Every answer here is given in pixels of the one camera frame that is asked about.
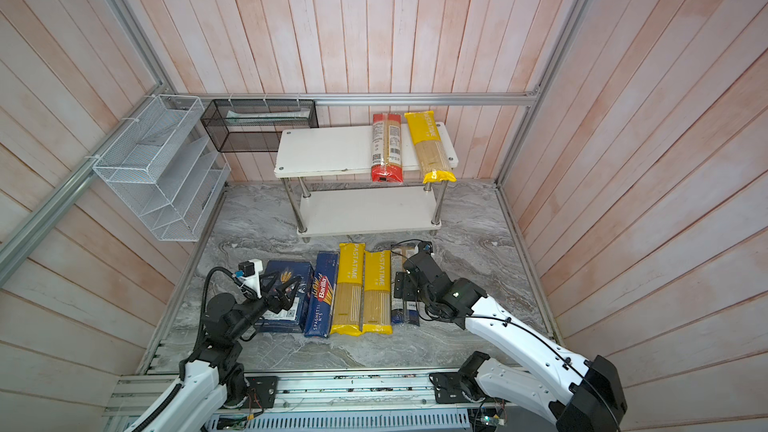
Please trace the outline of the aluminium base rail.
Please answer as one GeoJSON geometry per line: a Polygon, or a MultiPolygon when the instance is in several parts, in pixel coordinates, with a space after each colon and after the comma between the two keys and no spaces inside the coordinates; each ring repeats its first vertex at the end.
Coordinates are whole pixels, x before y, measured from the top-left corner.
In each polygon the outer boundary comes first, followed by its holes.
{"type": "MultiPolygon", "coordinates": [[[[366,410],[470,409],[501,404],[495,392],[486,400],[459,396],[454,402],[436,401],[429,376],[450,368],[360,369],[275,372],[273,405],[245,401],[240,408],[220,408],[218,414],[343,412],[366,410]]],[[[106,417],[138,417],[168,388],[174,375],[125,376],[108,399],[106,417]]]]}

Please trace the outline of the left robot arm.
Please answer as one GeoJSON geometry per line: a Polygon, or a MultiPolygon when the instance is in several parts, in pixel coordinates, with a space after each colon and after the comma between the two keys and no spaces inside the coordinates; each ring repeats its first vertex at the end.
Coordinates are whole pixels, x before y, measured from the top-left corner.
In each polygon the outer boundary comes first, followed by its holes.
{"type": "Polygon", "coordinates": [[[195,344],[180,361],[178,377],[128,429],[130,431],[204,431],[220,409],[247,408],[247,420],[274,405],[277,378],[250,381],[239,361],[247,330],[267,312],[289,310],[302,279],[267,282],[258,264],[242,262],[232,272],[216,266],[206,274],[195,344]]]}

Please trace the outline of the narrow blue Barilla spaghetti box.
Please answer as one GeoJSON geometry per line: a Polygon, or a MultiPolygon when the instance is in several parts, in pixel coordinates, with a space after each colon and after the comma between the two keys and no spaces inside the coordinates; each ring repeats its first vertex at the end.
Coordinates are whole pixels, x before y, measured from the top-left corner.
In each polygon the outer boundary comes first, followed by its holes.
{"type": "Polygon", "coordinates": [[[320,252],[313,274],[304,327],[305,337],[327,338],[332,325],[332,311],[338,276],[339,254],[320,252]]]}

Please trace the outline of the dark blue clear spaghetti bag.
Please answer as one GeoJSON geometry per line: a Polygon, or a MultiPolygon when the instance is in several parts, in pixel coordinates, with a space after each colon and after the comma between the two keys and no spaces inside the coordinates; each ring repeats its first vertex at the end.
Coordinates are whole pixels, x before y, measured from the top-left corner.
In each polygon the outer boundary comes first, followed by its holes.
{"type": "Polygon", "coordinates": [[[391,299],[391,323],[393,325],[420,325],[418,302],[405,302],[394,297],[395,275],[397,272],[406,271],[404,264],[406,259],[415,251],[410,244],[397,245],[392,250],[392,299],[391,299]]]}

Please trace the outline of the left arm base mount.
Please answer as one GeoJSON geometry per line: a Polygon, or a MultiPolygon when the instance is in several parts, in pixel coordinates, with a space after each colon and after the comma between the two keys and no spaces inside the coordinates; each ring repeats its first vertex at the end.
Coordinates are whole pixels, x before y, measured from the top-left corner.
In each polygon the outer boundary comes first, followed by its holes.
{"type": "Polygon", "coordinates": [[[224,407],[271,409],[275,403],[278,380],[277,376],[236,376],[227,383],[228,396],[224,407]]]}

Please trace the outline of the red spaghetti bag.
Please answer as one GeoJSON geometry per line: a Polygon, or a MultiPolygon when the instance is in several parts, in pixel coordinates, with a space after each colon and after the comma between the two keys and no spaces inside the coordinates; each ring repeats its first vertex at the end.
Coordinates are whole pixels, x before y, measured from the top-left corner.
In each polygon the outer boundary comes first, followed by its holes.
{"type": "Polygon", "coordinates": [[[372,124],[373,182],[403,182],[401,116],[392,113],[376,113],[372,124]]]}

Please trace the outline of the white two-tier shelf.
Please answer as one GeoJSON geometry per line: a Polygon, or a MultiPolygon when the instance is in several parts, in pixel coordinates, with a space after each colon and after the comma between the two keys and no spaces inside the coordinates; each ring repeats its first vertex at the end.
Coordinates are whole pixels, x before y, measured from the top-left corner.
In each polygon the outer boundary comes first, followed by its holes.
{"type": "Polygon", "coordinates": [[[446,188],[423,184],[378,185],[358,189],[312,191],[309,177],[354,175],[370,177],[372,128],[289,129],[282,132],[274,174],[286,188],[297,179],[301,199],[290,196],[303,239],[395,232],[437,231],[441,228],[446,188]]]}

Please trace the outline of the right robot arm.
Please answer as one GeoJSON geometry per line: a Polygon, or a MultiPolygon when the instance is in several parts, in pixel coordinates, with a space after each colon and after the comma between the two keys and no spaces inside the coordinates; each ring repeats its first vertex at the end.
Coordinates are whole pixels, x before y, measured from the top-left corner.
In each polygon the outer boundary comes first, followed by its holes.
{"type": "Polygon", "coordinates": [[[516,364],[509,368],[475,351],[457,371],[431,374],[437,402],[473,402],[481,410],[496,400],[524,408],[559,431],[619,430],[628,405],[611,361],[567,350],[514,317],[474,282],[451,279],[434,260],[429,242],[420,243],[403,268],[406,288],[430,320],[457,325],[516,364]]]}

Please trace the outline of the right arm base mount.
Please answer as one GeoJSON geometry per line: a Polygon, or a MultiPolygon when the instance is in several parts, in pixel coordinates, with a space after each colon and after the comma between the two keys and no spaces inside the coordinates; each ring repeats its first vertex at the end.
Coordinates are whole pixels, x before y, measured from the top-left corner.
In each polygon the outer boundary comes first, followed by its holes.
{"type": "Polygon", "coordinates": [[[430,373],[429,381],[433,386],[434,398],[438,404],[477,403],[484,399],[509,402],[505,389],[492,374],[474,375],[461,372],[430,373]]]}

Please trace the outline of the wide blue Barilla pasta box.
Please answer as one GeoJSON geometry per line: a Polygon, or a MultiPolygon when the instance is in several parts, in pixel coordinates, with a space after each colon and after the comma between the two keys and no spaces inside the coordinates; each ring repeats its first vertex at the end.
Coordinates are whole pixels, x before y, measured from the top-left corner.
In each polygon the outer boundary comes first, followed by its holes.
{"type": "Polygon", "coordinates": [[[271,260],[259,274],[261,288],[272,285],[273,292],[283,283],[295,281],[296,295],[289,309],[279,312],[267,311],[262,317],[261,330],[274,333],[302,333],[306,324],[309,309],[310,282],[313,278],[313,268],[309,262],[271,260]]]}

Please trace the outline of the yellow pastatime spaghetti bag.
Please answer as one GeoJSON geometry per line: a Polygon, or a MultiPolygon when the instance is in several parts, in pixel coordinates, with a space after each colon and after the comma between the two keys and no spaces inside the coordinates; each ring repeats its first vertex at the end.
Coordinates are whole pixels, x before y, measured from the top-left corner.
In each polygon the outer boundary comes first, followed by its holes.
{"type": "Polygon", "coordinates": [[[407,112],[405,118],[423,183],[455,182],[433,111],[407,112]]]}
{"type": "Polygon", "coordinates": [[[364,244],[342,243],[340,245],[331,334],[353,337],[362,334],[364,259],[364,244]]]}
{"type": "Polygon", "coordinates": [[[363,285],[362,331],[390,335],[391,252],[367,252],[363,285]]]}

